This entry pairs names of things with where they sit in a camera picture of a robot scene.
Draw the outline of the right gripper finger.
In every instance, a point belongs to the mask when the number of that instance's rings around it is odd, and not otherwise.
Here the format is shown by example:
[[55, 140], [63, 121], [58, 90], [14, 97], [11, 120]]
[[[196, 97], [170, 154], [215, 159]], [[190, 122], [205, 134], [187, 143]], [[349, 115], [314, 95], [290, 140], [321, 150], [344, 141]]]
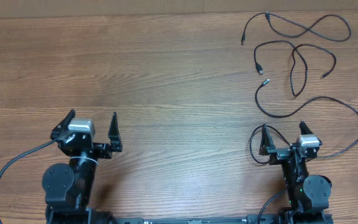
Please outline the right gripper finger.
[[273, 139], [270, 135], [270, 131], [266, 124], [262, 125], [262, 138], [260, 143], [259, 154], [260, 155], [270, 155], [275, 151], [275, 145]]
[[301, 131], [301, 135], [313, 134], [311, 129], [306, 125], [306, 123], [304, 121], [301, 121], [299, 123], [299, 128]]

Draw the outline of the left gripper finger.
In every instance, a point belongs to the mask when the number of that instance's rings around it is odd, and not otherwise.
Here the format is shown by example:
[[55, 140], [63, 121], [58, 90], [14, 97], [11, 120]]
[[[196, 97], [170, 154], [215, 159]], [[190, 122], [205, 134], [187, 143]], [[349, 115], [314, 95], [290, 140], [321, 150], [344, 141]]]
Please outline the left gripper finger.
[[108, 131], [108, 138], [110, 139], [110, 146], [112, 152], [122, 151], [121, 136], [119, 134], [119, 128], [117, 125], [117, 113], [114, 112], [111, 120], [111, 124]]
[[75, 117], [75, 110], [72, 109], [70, 112], [65, 116], [63, 120], [61, 120], [53, 129], [50, 135], [50, 139], [56, 139], [61, 135], [63, 131], [68, 130], [68, 125], [70, 124], [71, 120]]

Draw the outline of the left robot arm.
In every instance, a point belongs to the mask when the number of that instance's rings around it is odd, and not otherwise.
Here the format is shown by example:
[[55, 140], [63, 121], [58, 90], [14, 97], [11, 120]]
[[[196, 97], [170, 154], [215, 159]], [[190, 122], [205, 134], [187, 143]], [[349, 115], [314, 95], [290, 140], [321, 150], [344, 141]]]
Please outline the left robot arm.
[[122, 151], [122, 141], [113, 113], [108, 143], [94, 142], [94, 123], [78, 119], [71, 110], [53, 129], [51, 140], [69, 157], [69, 162], [50, 166], [42, 177], [47, 223], [116, 223], [111, 212], [89, 208], [91, 189], [100, 159]]

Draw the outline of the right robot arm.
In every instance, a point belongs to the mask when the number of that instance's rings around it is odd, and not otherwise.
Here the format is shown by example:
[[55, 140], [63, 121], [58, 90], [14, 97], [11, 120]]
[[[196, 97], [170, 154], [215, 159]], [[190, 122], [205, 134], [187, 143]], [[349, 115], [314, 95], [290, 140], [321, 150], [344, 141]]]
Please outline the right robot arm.
[[[332, 223], [329, 208], [332, 182], [323, 175], [310, 175], [306, 160], [317, 157], [322, 142], [302, 121], [301, 134], [287, 148], [277, 148], [266, 124], [262, 125], [261, 156], [269, 156], [268, 164], [280, 165], [286, 189], [277, 193], [261, 208], [258, 223]], [[264, 215], [266, 206], [283, 193], [288, 194], [290, 206], [276, 215]]]

